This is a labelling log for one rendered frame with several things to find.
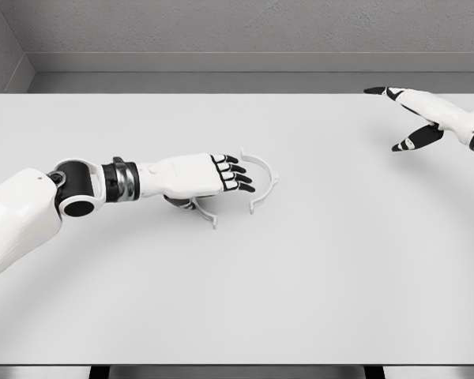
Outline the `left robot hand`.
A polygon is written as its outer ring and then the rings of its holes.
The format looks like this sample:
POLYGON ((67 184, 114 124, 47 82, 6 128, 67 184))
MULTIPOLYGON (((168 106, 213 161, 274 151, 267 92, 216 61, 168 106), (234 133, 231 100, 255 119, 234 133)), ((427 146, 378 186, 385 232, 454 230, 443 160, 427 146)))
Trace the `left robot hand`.
POLYGON ((159 163, 164 199, 177 208, 194 209, 194 198, 231 191, 253 193, 253 180, 234 156, 201 153, 163 159, 159 163))

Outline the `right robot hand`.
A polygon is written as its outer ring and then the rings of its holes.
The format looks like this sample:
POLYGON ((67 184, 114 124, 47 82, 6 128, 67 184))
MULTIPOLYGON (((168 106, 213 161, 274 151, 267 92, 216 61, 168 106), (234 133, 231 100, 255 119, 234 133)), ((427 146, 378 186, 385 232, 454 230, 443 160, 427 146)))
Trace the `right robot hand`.
POLYGON ((410 88, 372 87, 368 95, 385 96, 423 118, 427 124, 392 147, 393 152, 417 150, 442 139, 450 126, 459 126, 465 112, 455 104, 430 92, 410 88))

